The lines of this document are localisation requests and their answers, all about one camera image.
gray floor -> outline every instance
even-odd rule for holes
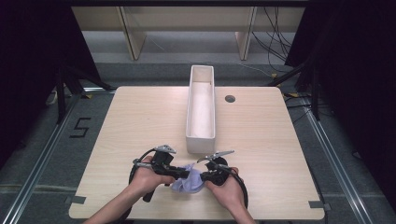
[[[276,70],[290,69],[283,66],[283,62],[274,55],[268,55],[254,39],[252,39],[247,60],[240,61],[233,33],[149,33],[138,61],[130,59],[122,33],[87,32],[84,35],[103,81],[113,86],[187,86],[192,64],[214,65],[218,86],[263,86],[271,81],[269,75],[281,74]],[[260,38],[267,36],[266,34],[257,35]],[[293,34],[287,34],[290,41],[292,37]],[[294,92],[295,79],[292,78],[283,83],[280,86],[282,92]],[[86,82],[83,84],[87,87],[92,85]],[[68,216],[70,203],[67,198],[74,196],[77,190],[112,97],[113,94],[95,94],[92,98],[78,100],[35,186],[32,197],[23,210],[19,223],[80,223],[82,221]],[[288,106],[302,103],[301,98],[290,99],[286,102]],[[319,111],[320,122],[345,166],[351,182],[368,208],[373,222],[396,223],[395,213],[369,171],[359,159],[352,156],[354,148],[337,122],[336,115],[327,106],[325,92],[320,95]],[[328,212],[329,223],[359,223],[312,129],[304,107],[290,107],[289,112],[307,163],[313,170],[326,203],[332,206],[332,210]],[[80,123],[89,130],[84,138],[70,138],[71,135],[82,134],[80,130],[74,129],[80,118],[91,118]],[[0,171],[1,219],[7,214],[21,185],[34,168],[37,158],[55,127],[56,119],[56,105],[49,105],[43,109],[40,119],[23,140],[26,147],[16,150]],[[266,220],[265,223],[287,223],[287,221]],[[291,221],[293,223],[325,223],[325,220]],[[151,220],[136,221],[136,223],[179,222]]]

forearm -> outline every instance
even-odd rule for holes
[[[108,223],[114,221],[132,207],[141,196],[138,190],[129,186],[84,223]]]
[[[246,209],[245,206],[235,206],[228,208],[231,216],[233,216],[233,219],[239,224],[255,224],[256,222],[254,221],[253,217],[249,213],[249,211]]]

wooden table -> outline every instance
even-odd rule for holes
[[[72,218],[87,218],[119,194],[128,183],[133,159],[167,144],[177,151],[172,165],[192,163],[202,155],[186,150],[189,87],[120,87],[107,112],[76,196]],[[227,103],[226,95],[235,102]],[[279,89],[216,87],[216,149],[236,166],[248,191],[250,214],[257,220],[322,219],[304,154]],[[194,168],[205,171],[205,163]],[[232,219],[203,188],[195,194],[159,186],[151,203],[139,201],[129,218],[173,220]]]

white box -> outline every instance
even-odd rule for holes
[[[186,142],[189,153],[215,153],[216,113],[213,66],[191,67]]]

crumpled cloth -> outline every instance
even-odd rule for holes
[[[182,166],[190,171],[189,176],[186,179],[179,178],[173,184],[171,189],[177,192],[185,193],[196,193],[204,187],[204,182],[202,181],[199,170],[192,169],[194,163]]]

